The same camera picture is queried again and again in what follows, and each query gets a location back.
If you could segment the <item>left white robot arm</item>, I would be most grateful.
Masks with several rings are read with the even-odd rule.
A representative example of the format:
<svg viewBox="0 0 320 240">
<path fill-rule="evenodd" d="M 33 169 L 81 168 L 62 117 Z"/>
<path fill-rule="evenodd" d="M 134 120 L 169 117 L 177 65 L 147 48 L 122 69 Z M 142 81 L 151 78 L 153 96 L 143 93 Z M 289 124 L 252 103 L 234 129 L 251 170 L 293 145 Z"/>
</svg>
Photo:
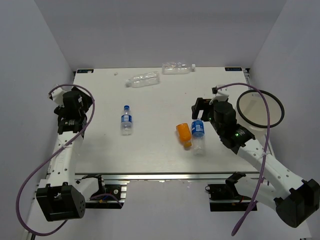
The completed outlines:
<svg viewBox="0 0 320 240">
<path fill-rule="evenodd" d="M 81 219 L 86 202 L 105 196 L 102 176 L 88 174 L 76 179 L 76 163 L 87 125 L 87 112 L 93 99 L 78 87 L 54 90 L 50 99 L 57 103 L 57 140 L 46 185 L 36 191 L 37 202 L 49 222 Z"/>
</svg>

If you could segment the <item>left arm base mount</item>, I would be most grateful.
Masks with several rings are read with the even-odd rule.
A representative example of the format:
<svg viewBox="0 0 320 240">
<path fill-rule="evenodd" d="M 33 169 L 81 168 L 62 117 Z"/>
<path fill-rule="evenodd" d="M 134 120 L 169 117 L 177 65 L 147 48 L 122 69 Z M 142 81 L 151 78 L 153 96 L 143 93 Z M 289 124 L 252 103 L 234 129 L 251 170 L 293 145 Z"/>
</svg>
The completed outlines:
<svg viewBox="0 0 320 240">
<path fill-rule="evenodd" d="M 120 210 L 126 199 L 127 184 L 126 181 L 108 180 L 100 174 L 77 175 L 75 185 L 80 186 L 81 181 L 87 177 L 98 179 L 100 189 L 91 195 L 91 198 L 85 202 L 86 209 L 118 209 Z"/>
</svg>

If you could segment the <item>white bin with black rim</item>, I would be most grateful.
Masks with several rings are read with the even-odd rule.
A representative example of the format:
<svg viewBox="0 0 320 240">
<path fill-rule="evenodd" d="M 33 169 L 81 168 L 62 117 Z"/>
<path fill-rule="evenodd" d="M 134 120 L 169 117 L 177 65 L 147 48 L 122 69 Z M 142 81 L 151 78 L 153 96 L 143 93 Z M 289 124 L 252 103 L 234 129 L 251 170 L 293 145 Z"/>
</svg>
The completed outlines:
<svg viewBox="0 0 320 240">
<path fill-rule="evenodd" d="M 269 110 L 270 127 L 276 127 L 285 117 L 285 108 L 275 95 L 265 90 L 260 92 L 252 89 L 239 96 L 235 107 L 236 119 L 243 126 L 264 130 L 268 127 L 267 110 Z"/>
</svg>

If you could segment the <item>right black logo sticker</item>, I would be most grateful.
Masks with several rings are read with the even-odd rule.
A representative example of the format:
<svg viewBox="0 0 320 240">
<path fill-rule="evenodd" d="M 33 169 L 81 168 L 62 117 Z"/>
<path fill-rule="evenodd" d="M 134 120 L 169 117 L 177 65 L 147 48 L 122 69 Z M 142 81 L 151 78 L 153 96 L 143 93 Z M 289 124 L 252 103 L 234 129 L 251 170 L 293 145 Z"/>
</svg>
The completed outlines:
<svg viewBox="0 0 320 240">
<path fill-rule="evenodd" d="M 226 72 L 242 72 L 241 67 L 225 67 L 224 68 Z"/>
</svg>

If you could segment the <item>orange juice bottle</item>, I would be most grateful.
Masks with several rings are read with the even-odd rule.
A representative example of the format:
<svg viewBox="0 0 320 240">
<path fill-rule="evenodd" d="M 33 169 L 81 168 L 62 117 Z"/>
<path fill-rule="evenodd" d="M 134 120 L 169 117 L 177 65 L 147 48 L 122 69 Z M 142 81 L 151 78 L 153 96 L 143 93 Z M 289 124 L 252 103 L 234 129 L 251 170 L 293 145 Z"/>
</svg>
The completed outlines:
<svg viewBox="0 0 320 240">
<path fill-rule="evenodd" d="M 176 126 L 176 131 L 180 143 L 185 149 L 190 149 L 192 147 L 192 134 L 190 132 L 189 125 L 187 123 L 181 123 Z"/>
</svg>

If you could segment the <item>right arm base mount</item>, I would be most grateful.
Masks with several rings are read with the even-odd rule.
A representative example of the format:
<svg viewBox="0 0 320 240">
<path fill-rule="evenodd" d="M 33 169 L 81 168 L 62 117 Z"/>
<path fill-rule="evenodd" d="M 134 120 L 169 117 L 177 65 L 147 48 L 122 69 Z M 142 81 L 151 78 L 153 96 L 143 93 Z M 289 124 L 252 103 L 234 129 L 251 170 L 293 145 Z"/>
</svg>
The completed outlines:
<svg viewBox="0 0 320 240">
<path fill-rule="evenodd" d="M 240 177 L 248 177 L 244 173 L 235 172 L 222 183 L 211 183 L 205 187 L 209 196 L 211 212 L 245 212 L 251 198 L 238 193 L 235 183 Z"/>
</svg>

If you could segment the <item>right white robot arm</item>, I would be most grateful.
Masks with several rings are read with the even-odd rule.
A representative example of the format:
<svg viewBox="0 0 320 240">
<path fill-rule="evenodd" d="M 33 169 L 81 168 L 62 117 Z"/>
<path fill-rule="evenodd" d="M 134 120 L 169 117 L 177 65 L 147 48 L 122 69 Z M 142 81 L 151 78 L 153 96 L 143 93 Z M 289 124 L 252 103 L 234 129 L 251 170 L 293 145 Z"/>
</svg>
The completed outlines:
<svg viewBox="0 0 320 240">
<path fill-rule="evenodd" d="M 197 98 L 191 107 L 192 119 L 199 111 L 201 120 L 210 122 L 222 144 L 246 160 L 270 182 L 257 192 L 256 200 L 275 210 L 280 219 L 297 228 L 320 207 L 320 185 L 314 180 L 304 180 L 271 154 L 265 154 L 255 136 L 237 123 L 236 111 L 227 100 Z"/>
</svg>

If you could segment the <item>left black logo sticker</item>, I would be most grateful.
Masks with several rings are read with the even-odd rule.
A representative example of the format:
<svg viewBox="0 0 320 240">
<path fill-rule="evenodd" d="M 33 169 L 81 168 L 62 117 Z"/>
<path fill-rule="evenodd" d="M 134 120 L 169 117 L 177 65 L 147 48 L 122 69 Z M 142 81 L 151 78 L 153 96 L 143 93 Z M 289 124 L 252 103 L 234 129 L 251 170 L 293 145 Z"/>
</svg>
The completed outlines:
<svg viewBox="0 0 320 240">
<path fill-rule="evenodd" d="M 77 74 L 91 74 L 94 72 L 94 69 L 78 69 Z"/>
</svg>

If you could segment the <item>black logo sticker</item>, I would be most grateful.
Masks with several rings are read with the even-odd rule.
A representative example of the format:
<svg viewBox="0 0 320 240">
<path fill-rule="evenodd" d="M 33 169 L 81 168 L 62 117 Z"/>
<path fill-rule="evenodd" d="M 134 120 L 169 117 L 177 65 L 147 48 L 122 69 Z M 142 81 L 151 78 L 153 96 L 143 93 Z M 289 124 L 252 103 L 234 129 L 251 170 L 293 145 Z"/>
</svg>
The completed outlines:
<svg viewBox="0 0 320 240">
<path fill-rule="evenodd" d="M 225 67 L 224 68 L 226 72 L 242 72 L 241 67 Z"/>
<path fill-rule="evenodd" d="M 91 74 L 94 72 L 94 69 L 78 69 L 77 74 Z"/>
</svg>

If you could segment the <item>small blue-label water bottle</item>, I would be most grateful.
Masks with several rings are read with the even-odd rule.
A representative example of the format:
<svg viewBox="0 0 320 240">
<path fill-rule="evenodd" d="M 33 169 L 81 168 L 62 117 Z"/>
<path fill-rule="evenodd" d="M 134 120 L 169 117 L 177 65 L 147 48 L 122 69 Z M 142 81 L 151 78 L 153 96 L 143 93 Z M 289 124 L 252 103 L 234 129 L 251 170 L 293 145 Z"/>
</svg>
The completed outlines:
<svg viewBox="0 0 320 240">
<path fill-rule="evenodd" d="M 123 107 L 123 113 L 121 115 L 120 123 L 121 134 L 123 136 L 128 136 L 132 134 L 133 123 L 132 123 L 132 114 L 129 105 Z"/>
</svg>

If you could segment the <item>clear bottle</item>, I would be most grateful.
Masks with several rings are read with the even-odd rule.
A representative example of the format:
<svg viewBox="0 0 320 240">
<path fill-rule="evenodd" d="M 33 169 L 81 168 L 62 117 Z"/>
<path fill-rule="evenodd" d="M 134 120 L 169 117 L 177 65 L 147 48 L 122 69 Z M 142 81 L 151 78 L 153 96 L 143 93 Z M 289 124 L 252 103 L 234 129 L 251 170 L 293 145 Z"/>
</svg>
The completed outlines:
<svg viewBox="0 0 320 240">
<path fill-rule="evenodd" d="M 125 81 L 127 88 L 142 88 L 157 85 L 160 83 L 160 73 L 152 71 L 142 74 L 134 75 Z"/>
<path fill-rule="evenodd" d="M 194 63 L 187 64 L 182 62 L 166 62 L 162 64 L 163 75 L 185 75 L 196 70 Z"/>
</svg>

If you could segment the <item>clear bottle back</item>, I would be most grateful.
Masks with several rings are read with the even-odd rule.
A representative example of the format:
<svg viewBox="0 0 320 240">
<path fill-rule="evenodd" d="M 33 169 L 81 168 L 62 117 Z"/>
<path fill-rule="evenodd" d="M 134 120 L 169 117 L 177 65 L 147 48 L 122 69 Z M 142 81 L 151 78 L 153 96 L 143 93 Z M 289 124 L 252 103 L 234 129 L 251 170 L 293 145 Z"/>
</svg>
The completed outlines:
<svg viewBox="0 0 320 240">
<path fill-rule="evenodd" d="M 185 75 L 196 70 L 194 63 L 187 64 L 182 62 L 166 62 L 162 64 L 163 75 Z"/>
</svg>

